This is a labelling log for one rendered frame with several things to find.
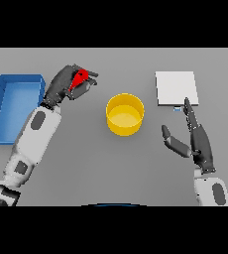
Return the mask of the pale square measuring scale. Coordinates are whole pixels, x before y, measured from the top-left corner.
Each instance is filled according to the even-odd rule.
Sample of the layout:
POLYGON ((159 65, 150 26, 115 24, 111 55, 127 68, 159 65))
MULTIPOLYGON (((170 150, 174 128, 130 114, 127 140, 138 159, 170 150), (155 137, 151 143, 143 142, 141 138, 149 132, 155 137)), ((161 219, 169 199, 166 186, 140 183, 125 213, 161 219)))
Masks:
POLYGON ((156 71, 157 102, 159 106, 182 107, 187 97, 198 106, 198 94, 193 71, 156 71))

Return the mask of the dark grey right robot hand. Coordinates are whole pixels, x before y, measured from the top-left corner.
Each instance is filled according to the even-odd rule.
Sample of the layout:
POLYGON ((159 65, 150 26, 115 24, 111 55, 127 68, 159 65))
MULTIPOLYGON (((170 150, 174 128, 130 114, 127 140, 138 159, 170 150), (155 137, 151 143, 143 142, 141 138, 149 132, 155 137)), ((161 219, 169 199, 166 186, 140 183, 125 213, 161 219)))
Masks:
POLYGON ((193 158, 193 163, 199 167, 202 174, 216 172, 213 163, 213 154, 209 138, 203 126, 197 122, 194 110, 186 97, 183 112, 186 117, 187 128, 190 134, 190 145, 186 145, 174 137, 166 125, 162 126, 165 145, 183 158, 193 158))

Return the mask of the red beaker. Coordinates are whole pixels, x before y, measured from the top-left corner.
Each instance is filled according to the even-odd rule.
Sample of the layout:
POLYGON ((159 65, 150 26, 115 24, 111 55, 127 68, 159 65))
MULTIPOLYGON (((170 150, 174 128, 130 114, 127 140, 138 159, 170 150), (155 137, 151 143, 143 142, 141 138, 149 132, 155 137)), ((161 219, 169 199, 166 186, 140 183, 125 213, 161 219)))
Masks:
POLYGON ((82 84, 84 81, 88 80, 88 71, 85 69, 79 69, 72 79, 69 91, 72 91, 74 88, 82 84))

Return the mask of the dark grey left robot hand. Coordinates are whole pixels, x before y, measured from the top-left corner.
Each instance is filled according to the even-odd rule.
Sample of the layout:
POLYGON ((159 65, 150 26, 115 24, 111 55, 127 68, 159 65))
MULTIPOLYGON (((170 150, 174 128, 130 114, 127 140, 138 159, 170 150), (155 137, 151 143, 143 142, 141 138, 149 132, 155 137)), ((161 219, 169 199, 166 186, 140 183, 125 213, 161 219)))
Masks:
POLYGON ((54 109, 54 107, 59 103, 62 103, 66 97, 70 100, 75 100, 86 93, 90 89, 91 85, 97 84, 95 77, 98 76, 98 73, 86 69, 88 71, 88 80, 84 81, 72 91, 69 91, 68 89, 71 85, 72 79, 79 69, 84 68, 77 64, 73 64, 66 65, 62 70, 60 70, 46 91, 41 105, 48 109, 54 109))

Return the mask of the yellow bowl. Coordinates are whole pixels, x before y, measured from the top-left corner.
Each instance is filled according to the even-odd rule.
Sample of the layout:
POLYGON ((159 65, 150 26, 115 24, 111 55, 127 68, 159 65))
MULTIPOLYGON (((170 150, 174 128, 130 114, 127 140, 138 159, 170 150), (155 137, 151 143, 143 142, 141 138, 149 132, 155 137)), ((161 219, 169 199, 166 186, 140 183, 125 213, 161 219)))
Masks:
POLYGON ((106 124, 121 137, 134 135, 144 120, 145 107, 141 99, 131 93, 119 93, 106 105, 106 124))

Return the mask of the blue tray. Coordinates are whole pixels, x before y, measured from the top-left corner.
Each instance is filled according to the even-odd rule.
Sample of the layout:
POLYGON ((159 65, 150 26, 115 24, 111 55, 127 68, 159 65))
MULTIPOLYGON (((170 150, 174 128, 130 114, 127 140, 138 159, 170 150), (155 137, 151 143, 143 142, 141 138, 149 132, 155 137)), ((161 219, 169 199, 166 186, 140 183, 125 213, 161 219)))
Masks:
POLYGON ((41 74, 0 75, 0 145, 13 145, 28 115, 45 93, 41 74))

